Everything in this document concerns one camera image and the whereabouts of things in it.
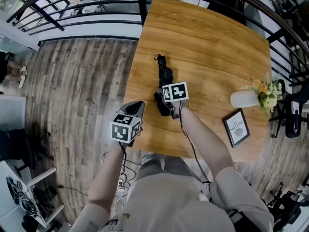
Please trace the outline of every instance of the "metal railing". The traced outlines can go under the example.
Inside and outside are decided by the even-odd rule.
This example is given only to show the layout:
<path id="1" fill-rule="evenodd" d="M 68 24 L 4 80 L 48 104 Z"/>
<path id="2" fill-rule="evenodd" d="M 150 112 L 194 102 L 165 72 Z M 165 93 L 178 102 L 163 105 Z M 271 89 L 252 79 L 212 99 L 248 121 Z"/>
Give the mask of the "metal railing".
<path id="1" fill-rule="evenodd" d="M 305 29 L 301 26 L 302 22 L 299 20 L 299 17 L 296 15 L 296 13 L 299 13 L 303 18 L 306 18 L 306 13 L 302 10 L 301 6 L 297 2 L 297 0 L 271 0 L 274 8 L 286 22 L 287 25 L 293 28 L 294 25 L 298 25 L 298 31 L 302 35 L 302 41 L 303 45 L 309 49 L 309 41 L 306 36 Z M 298 71 L 294 71 L 293 74 L 289 75 L 289 78 L 297 78 L 297 77 L 304 77 L 306 75 L 309 75 L 309 69 L 308 69 L 308 55 L 304 51 L 300 45 L 298 45 L 293 38 L 288 38 L 286 36 L 286 39 L 289 41 L 289 45 L 294 47 L 293 55 L 291 57 L 292 61 L 296 61 Z"/>
<path id="2" fill-rule="evenodd" d="M 141 24 L 144 25 L 145 19 L 147 17 L 147 4 L 151 4 L 150 0 L 98 0 L 98 1 L 93 1 L 93 2 L 88 2 L 88 3 L 82 3 L 82 4 L 77 4 L 77 5 L 73 5 L 73 6 L 69 6 L 66 7 L 64 9 L 61 10 L 57 10 L 55 12 L 51 12 L 51 13 L 47 13 L 46 11 L 44 11 L 44 9 L 48 8 L 49 6 L 52 6 L 58 2 L 61 1 L 65 1 L 65 0 L 57 0 L 54 1 L 42 8 L 38 8 L 37 6 L 35 6 L 35 3 L 39 1 L 39 0 L 30 0 L 27 3 L 25 3 L 19 10 L 17 10 L 12 16 L 10 16 L 7 20 L 8 23 L 10 23 L 11 21 L 13 21 L 14 18 L 16 17 L 20 17 L 20 15 L 29 7 L 31 7 L 34 11 L 30 14 L 28 14 L 27 16 L 24 16 L 23 18 L 21 18 L 19 21 L 17 21 L 14 25 L 19 29 L 22 29 L 23 31 L 30 31 L 33 29 L 37 29 L 39 27 L 45 26 L 45 25 L 49 25 L 49 24 L 53 24 L 53 27 L 49 27 L 49 28 L 43 28 L 42 30 L 37 30 L 35 32 L 30 33 L 30 35 L 34 35 L 43 31 L 47 31 L 47 30 L 52 30 L 52 29 L 59 29 L 61 31 L 65 30 L 65 27 L 68 26 L 75 26 L 75 25 L 82 25 L 82 24 L 94 24 L 94 23 L 121 23 L 121 24 Z M 272 70 L 275 71 L 276 73 L 278 73 L 280 76 L 282 76 L 282 78 L 284 78 L 285 80 L 287 80 L 289 82 L 289 86 L 297 86 L 297 85 L 302 85 L 308 78 L 306 77 L 306 73 L 309 72 L 309 69 L 307 68 L 306 65 L 306 61 L 307 59 L 309 59 L 309 50 L 306 48 L 306 46 L 304 45 L 303 41 L 301 40 L 301 38 L 298 36 L 298 34 L 292 29 L 292 27 L 282 19 L 282 17 L 274 12 L 273 10 L 271 10 L 269 7 L 267 7 L 264 3 L 262 3 L 260 0 L 242 0 L 246 3 L 248 3 L 249 5 L 253 6 L 254 8 L 256 8 L 257 10 L 261 11 L 262 13 L 264 13 L 265 15 L 267 15 L 269 18 L 271 18 L 277 25 L 279 25 L 281 27 L 280 30 L 278 30 L 277 32 L 272 32 L 271 30 L 269 30 L 268 28 L 266 28 L 265 26 L 263 26 L 260 22 L 248 17 L 247 15 L 244 14 L 244 12 L 237 10 L 237 8 L 235 7 L 230 7 L 226 4 L 224 4 L 224 2 L 222 1 L 216 1 L 216 0 L 202 0 L 202 1 L 206 1 L 209 2 L 211 4 L 215 4 L 216 6 L 219 6 L 221 8 L 224 8 L 226 11 L 230 11 L 231 13 L 233 13 L 234 15 L 237 15 L 241 18 L 243 18 L 244 20 L 247 20 L 253 24 L 255 24 L 257 27 L 259 27 L 261 30 L 263 30 L 264 32 L 268 33 L 270 36 L 267 38 L 267 40 L 269 41 L 270 44 L 270 49 L 273 50 L 275 53 L 277 53 L 288 65 L 291 66 L 291 70 L 287 69 L 284 65 L 282 65 L 280 62 L 278 62 L 278 60 L 271 58 L 272 62 L 275 63 L 280 69 L 283 70 L 283 72 L 287 73 L 288 76 L 286 76 L 284 73 L 282 73 L 281 71 L 279 71 L 277 68 L 272 67 Z M 93 12 L 93 13 L 86 13 L 86 14 L 76 14 L 76 15 L 71 15 L 71 16 L 67 16 L 64 18 L 58 18 L 58 19 L 53 19 L 51 17 L 51 15 L 56 14 L 56 13 L 60 13 L 60 12 L 64 12 L 66 10 L 71 10 L 71 9 L 78 9 L 78 8 L 82 8 L 85 6 L 89 6 L 89 5 L 104 5 L 104 4 L 120 4 L 120 3 L 124 3 L 124 4 L 138 4 L 139 5 L 139 13 L 137 12 L 119 12 L 119 11 L 101 11 L 101 12 Z M 24 21 L 26 18 L 30 17 L 31 15 L 34 15 L 36 13 L 39 13 L 41 16 L 27 22 L 24 25 L 20 25 L 20 23 L 22 21 Z M 67 23 L 67 24 L 60 24 L 60 21 L 63 20 L 67 20 L 67 19 L 72 19 L 72 18 L 78 18 L 78 17 L 84 17 L 84 16 L 91 16 L 91 15 L 140 15 L 140 21 L 131 21 L 131 20 L 91 20 L 91 21 L 79 21 L 79 22 L 73 22 L 73 23 Z M 30 25 L 31 23 L 35 22 L 35 21 L 39 21 L 41 19 L 45 19 L 46 22 L 36 25 L 34 27 L 31 27 L 29 29 L 25 29 L 26 26 Z M 294 42 L 295 46 L 298 46 L 299 49 L 301 49 L 302 53 L 303 53 L 303 57 L 304 59 L 301 59 L 298 54 L 286 43 L 284 42 L 281 37 L 288 37 L 289 39 L 292 39 Z M 283 47 L 285 47 L 290 55 L 292 56 L 287 57 L 284 54 L 282 54 L 280 51 L 278 51 L 274 46 L 271 45 L 271 43 L 273 43 L 274 41 L 278 41 L 280 44 L 283 45 Z"/>

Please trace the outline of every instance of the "white vase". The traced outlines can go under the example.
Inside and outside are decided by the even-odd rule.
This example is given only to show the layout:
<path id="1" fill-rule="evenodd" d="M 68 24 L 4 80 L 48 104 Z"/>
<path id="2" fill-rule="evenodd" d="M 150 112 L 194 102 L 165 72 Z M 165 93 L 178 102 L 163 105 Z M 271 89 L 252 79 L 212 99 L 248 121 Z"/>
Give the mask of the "white vase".
<path id="1" fill-rule="evenodd" d="M 230 102 L 233 107 L 250 107 L 260 105 L 253 90 L 241 90 L 231 94 Z"/>

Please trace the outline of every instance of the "framed picture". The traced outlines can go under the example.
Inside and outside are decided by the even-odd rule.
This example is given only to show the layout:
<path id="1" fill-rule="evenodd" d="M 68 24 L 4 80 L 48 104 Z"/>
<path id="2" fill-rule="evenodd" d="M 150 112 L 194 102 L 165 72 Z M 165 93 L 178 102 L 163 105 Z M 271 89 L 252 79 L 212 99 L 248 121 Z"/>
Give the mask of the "framed picture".
<path id="1" fill-rule="evenodd" d="M 223 118 L 223 123 L 233 148 L 250 136 L 241 108 Z"/>

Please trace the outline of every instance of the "hand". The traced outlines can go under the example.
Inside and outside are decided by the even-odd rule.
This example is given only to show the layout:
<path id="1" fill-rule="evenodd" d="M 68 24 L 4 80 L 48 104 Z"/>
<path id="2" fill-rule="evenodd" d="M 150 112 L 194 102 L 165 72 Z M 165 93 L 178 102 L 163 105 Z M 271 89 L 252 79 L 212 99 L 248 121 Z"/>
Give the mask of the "hand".
<path id="1" fill-rule="evenodd" d="M 123 150 L 123 149 L 126 150 L 127 145 L 128 145 L 127 143 L 118 142 L 118 146 L 121 148 L 121 150 Z"/>
<path id="2" fill-rule="evenodd" d="M 122 142 L 119 142 L 119 141 L 116 141 L 116 140 L 112 140 L 111 141 L 110 150 L 116 150 L 116 151 L 119 151 L 119 152 L 123 152 L 123 150 L 122 150 L 121 146 L 119 145 L 119 143 L 121 143 L 123 149 L 126 150 L 127 143 L 122 143 Z"/>
<path id="3" fill-rule="evenodd" d="M 187 102 L 188 100 L 183 100 L 183 101 L 181 101 L 182 102 L 182 108 L 183 107 L 188 107 L 188 102 Z M 173 105 L 173 107 L 175 108 L 175 113 L 177 114 L 177 115 L 179 115 L 179 107 L 180 107 L 180 103 L 181 103 L 180 101 L 173 101 L 173 102 L 171 102 L 172 103 L 172 105 Z"/>

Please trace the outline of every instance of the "chair leg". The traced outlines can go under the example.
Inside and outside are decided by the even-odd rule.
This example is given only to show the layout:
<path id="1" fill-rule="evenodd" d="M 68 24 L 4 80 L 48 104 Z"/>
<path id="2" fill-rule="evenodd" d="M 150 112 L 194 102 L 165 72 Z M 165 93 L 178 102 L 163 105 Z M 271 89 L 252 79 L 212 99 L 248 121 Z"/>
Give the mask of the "chair leg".
<path id="1" fill-rule="evenodd" d="M 303 118 L 303 121 L 307 123 L 307 130 L 309 130 L 309 113 L 307 113 L 307 118 Z"/>
<path id="2" fill-rule="evenodd" d="M 280 118 L 280 115 L 278 115 L 277 117 L 274 117 L 274 118 L 271 118 L 271 119 L 269 119 L 268 121 L 270 122 L 270 121 L 275 121 L 275 120 L 277 120 L 277 119 L 279 119 Z"/>
<path id="3" fill-rule="evenodd" d="M 272 201 L 270 201 L 267 204 L 267 206 L 273 206 L 275 204 L 275 202 L 281 197 L 281 195 L 282 195 L 282 187 L 283 187 L 283 182 L 280 182 L 280 187 L 279 187 L 277 195 L 274 195 L 273 191 L 270 191 L 270 194 L 274 197 L 274 199 Z"/>
<path id="4" fill-rule="evenodd" d="M 281 128 L 281 124 L 282 124 L 282 118 L 279 118 L 276 134 L 275 134 L 275 135 L 272 134 L 272 135 L 271 135 L 271 138 L 276 138 L 276 137 L 278 136 L 279 130 L 280 130 L 280 128 Z"/>
<path id="5" fill-rule="evenodd" d="M 39 145 L 38 145 L 38 148 L 37 148 L 37 151 L 39 151 L 40 153 L 42 153 L 44 156 L 46 156 L 47 158 L 49 158 L 49 160 L 54 160 L 54 157 L 50 154 L 48 154 L 44 149 L 42 149 L 42 140 L 47 138 L 47 137 L 50 137 L 51 134 L 48 132 L 45 136 L 41 137 L 40 138 L 40 142 L 39 142 Z"/>
<path id="6" fill-rule="evenodd" d="M 23 169 L 25 169 L 25 168 L 27 168 L 27 165 L 23 165 L 23 166 L 21 166 L 20 168 L 17 168 L 16 166 L 14 166 L 14 169 L 15 169 L 15 172 L 16 172 L 16 174 L 19 176 L 19 177 L 21 177 L 21 173 L 20 173 L 20 171 L 22 171 Z"/>

